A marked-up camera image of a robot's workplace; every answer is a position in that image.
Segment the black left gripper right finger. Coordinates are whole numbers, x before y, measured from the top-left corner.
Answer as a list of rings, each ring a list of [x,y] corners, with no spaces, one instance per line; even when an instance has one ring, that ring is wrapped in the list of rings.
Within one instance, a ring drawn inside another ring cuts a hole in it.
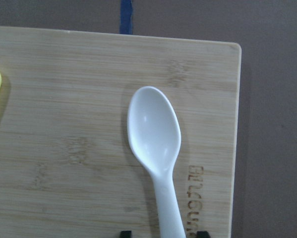
[[[198,231],[196,238],[210,238],[210,235],[207,231]]]

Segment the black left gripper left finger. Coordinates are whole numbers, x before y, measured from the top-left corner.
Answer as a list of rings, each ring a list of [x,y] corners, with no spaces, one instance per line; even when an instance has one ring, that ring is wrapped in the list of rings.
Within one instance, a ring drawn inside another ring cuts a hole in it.
[[[132,231],[121,231],[120,232],[120,238],[132,238]]]

